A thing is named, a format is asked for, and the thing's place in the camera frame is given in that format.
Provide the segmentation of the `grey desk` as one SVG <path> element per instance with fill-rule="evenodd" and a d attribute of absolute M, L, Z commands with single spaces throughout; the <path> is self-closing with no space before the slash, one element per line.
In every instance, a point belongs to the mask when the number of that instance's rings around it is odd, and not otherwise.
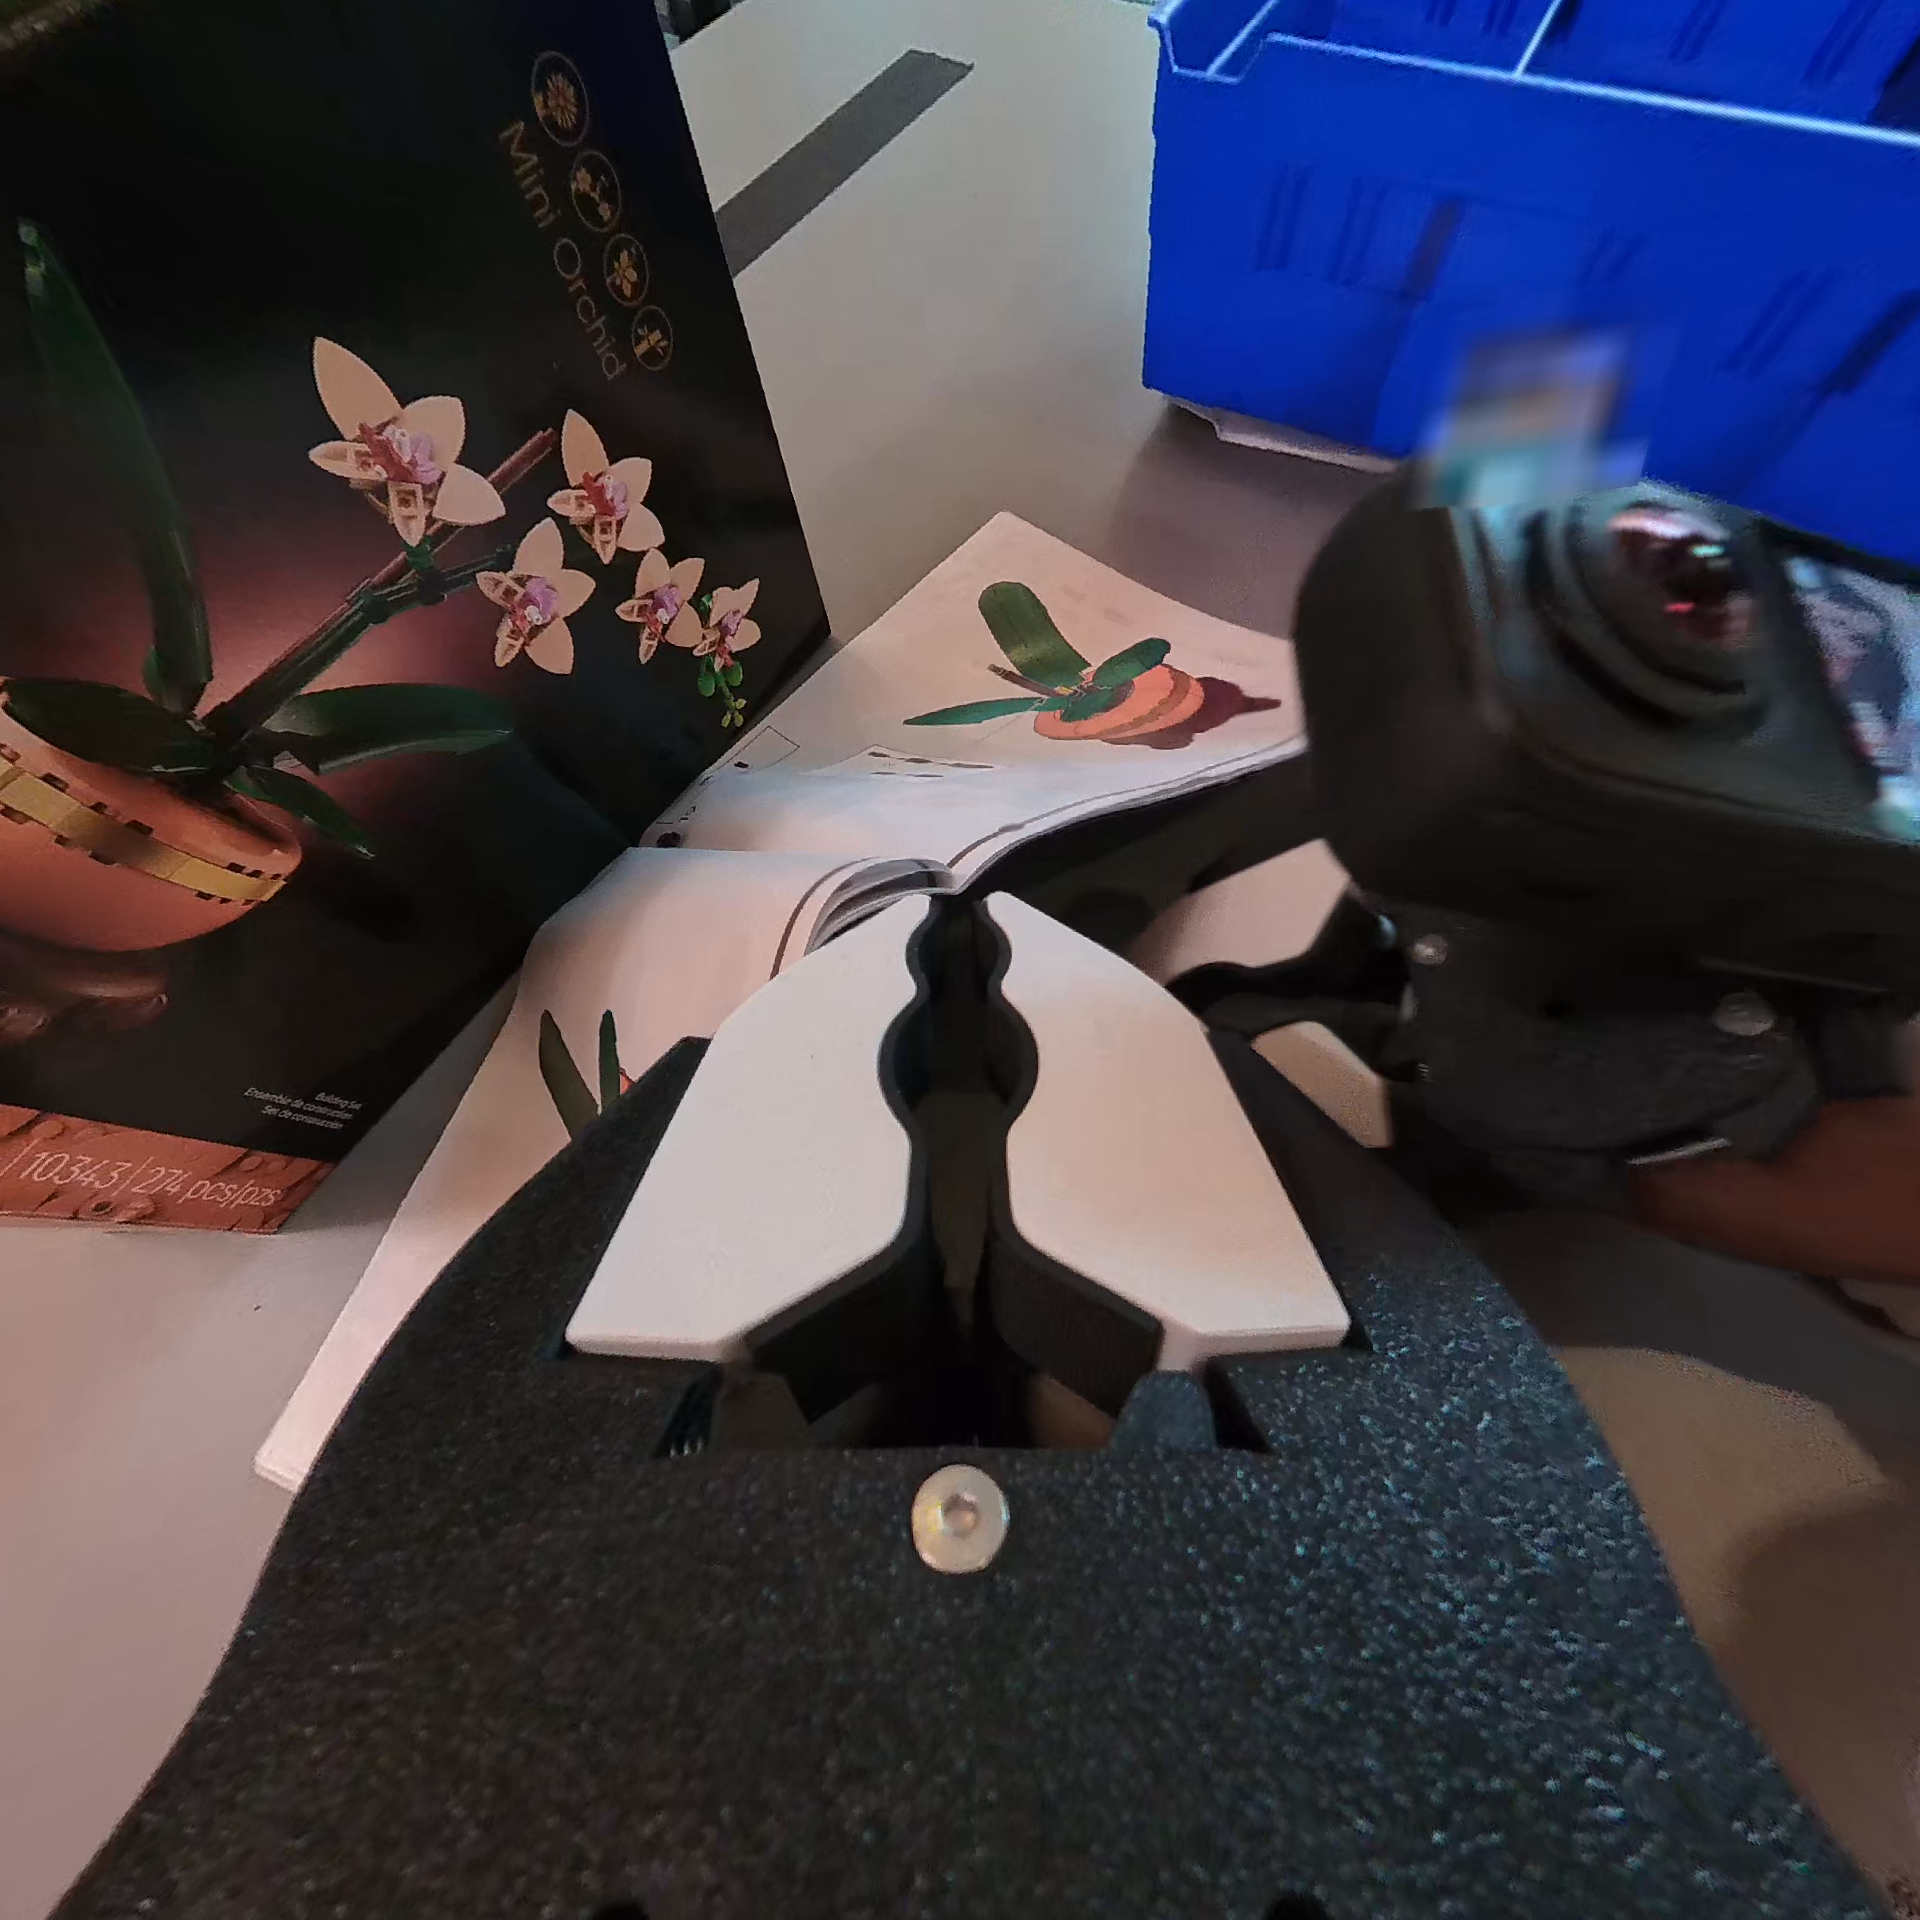
<path fill-rule="evenodd" d="M 1159 41 L 1129 5 L 747 5 L 675 52 L 729 203 L 905 50 L 974 67 L 739 282 L 836 639 L 999 509 L 1285 633 L 1358 476 L 1141 383 Z M 495 1034 L 275 1237 L 5 1226 L 3 1913 L 49 1915 L 225 1656 L 290 1498 L 254 1452 Z M 1569 1368 L 1743 1716 L 1915 1888 L 1915 1347 L 1611 1216 L 1475 1243 Z"/>

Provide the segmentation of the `blue plastic bin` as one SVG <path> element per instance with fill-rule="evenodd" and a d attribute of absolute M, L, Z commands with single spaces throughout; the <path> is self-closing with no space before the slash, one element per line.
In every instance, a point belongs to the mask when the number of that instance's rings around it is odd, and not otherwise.
<path fill-rule="evenodd" d="M 1915 562 L 1915 5 L 1153 23 L 1153 394 L 1399 461 L 1602 336 L 1649 479 Z"/>

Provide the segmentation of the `person's right hand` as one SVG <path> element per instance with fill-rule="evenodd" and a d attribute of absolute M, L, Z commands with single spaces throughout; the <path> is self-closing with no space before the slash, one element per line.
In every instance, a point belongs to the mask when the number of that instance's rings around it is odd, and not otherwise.
<path fill-rule="evenodd" d="M 1915 1095 L 1833 1101 L 1772 1160 L 1721 1151 L 1626 1187 L 1641 1226 L 1715 1255 L 1917 1287 Z"/>

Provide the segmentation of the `open instruction booklet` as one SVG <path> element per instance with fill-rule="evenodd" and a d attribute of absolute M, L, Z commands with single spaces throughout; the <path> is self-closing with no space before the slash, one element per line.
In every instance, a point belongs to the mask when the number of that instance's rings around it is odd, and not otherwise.
<path fill-rule="evenodd" d="M 255 1453 L 297 1490 L 444 1264 L 617 1087 L 841 932 L 1305 754 L 1293 649 L 996 514 L 557 912 Z"/>

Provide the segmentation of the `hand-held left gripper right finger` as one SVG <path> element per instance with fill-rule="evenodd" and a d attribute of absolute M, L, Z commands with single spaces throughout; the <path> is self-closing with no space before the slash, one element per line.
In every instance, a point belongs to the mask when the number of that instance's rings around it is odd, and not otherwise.
<path fill-rule="evenodd" d="M 1033 1369 L 1327 1352 L 1348 1307 L 1197 1016 L 1007 895 L 989 1010 L 1013 1089 L 987 1309 Z"/>

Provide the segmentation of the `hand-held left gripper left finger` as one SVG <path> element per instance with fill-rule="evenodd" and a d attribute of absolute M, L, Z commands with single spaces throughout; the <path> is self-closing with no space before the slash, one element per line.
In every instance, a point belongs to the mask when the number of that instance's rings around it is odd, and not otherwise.
<path fill-rule="evenodd" d="M 881 1048 L 919 991 L 899 900 L 745 999 L 710 1037 L 569 1323 L 579 1354 L 741 1360 L 883 1255 L 909 1141 Z"/>

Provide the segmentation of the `white paper sheet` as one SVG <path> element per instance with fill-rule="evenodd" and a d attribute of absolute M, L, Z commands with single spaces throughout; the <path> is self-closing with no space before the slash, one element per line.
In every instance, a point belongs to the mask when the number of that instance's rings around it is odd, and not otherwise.
<path fill-rule="evenodd" d="M 1300 428 L 1237 413 L 1225 407 L 1221 409 L 1196 401 L 1178 401 L 1174 404 L 1190 418 L 1210 425 L 1217 435 L 1217 442 L 1221 442 L 1223 445 L 1273 452 L 1279 458 L 1335 466 L 1356 474 L 1389 474 L 1397 465 L 1397 459 L 1389 455 L 1386 458 L 1366 449 L 1326 439 Z"/>

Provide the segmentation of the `dark orchid toy set box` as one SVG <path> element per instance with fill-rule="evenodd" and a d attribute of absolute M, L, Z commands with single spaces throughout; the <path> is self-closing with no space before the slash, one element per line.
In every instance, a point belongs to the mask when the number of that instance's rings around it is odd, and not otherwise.
<path fill-rule="evenodd" d="M 281 1228 L 827 632 L 653 5 L 5 5 L 5 1218 Z"/>

